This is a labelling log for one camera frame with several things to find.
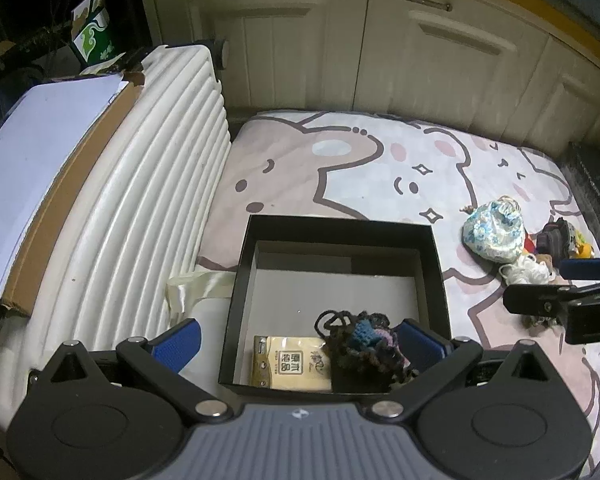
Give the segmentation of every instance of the cabinet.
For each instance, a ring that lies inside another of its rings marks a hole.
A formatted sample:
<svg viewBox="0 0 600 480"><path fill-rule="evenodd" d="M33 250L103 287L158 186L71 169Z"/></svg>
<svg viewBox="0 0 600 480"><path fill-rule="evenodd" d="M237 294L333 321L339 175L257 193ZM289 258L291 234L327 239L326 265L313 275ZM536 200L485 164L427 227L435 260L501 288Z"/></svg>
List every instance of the cabinet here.
<svg viewBox="0 0 600 480"><path fill-rule="evenodd" d="M549 39L505 138L554 156L570 140L600 146L600 69Z"/></svg>
<svg viewBox="0 0 600 480"><path fill-rule="evenodd" d="M160 39L229 41L226 107L350 110L366 0L155 0Z"/></svg>
<svg viewBox="0 0 600 480"><path fill-rule="evenodd" d="M369 0L354 108L500 138L546 41L478 0Z"/></svg>

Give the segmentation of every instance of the white paper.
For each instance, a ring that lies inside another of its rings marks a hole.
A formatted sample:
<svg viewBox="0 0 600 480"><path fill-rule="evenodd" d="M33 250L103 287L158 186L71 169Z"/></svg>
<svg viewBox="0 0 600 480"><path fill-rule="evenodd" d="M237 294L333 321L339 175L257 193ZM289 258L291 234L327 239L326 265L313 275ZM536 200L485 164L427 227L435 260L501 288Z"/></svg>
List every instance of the white paper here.
<svg viewBox="0 0 600 480"><path fill-rule="evenodd" d="M125 85L117 74L35 86L0 128L0 295L56 174Z"/></svg>

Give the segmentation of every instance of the cabinet handle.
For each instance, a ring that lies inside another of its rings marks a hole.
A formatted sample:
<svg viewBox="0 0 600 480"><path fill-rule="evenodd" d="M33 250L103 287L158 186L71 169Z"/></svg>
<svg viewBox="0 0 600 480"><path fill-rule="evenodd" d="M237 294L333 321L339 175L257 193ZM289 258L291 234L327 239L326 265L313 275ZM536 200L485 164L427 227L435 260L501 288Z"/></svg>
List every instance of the cabinet handle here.
<svg viewBox="0 0 600 480"><path fill-rule="evenodd" d="M442 4L440 2L434 2L433 0L407 0L408 2L413 2L414 4L426 5L427 7L433 7L435 9L446 10L446 12L451 12L453 7L451 4Z"/></svg>

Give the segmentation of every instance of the yellow tissue package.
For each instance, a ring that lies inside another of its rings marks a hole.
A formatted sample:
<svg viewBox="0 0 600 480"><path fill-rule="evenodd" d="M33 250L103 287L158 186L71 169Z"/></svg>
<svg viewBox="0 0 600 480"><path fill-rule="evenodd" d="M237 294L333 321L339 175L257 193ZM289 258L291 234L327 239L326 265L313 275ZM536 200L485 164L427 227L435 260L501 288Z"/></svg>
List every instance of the yellow tissue package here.
<svg viewBox="0 0 600 480"><path fill-rule="evenodd" d="M331 391L331 366L319 337L253 338L251 385L276 390Z"/></svg>

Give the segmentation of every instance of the silver screw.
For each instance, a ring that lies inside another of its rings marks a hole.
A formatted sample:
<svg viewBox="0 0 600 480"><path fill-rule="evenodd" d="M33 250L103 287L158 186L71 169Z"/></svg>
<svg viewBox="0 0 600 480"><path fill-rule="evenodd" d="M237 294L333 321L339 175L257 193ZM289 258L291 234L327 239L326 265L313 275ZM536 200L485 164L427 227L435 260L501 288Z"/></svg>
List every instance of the silver screw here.
<svg viewBox="0 0 600 480"><path fill-rule="evenodd" d="M399 402L395 402L394 400L379 400L371 407L371 411L377 416L394 418L394 416L400 415L404 411L404 408Z"/></svg>
<svg viewBox="0 0 600 480"><path fill-rule="evenodd" d="M196 404L196 411L204 416L220 416L226 412L228 406L222 400L202 400Z"/></svg>

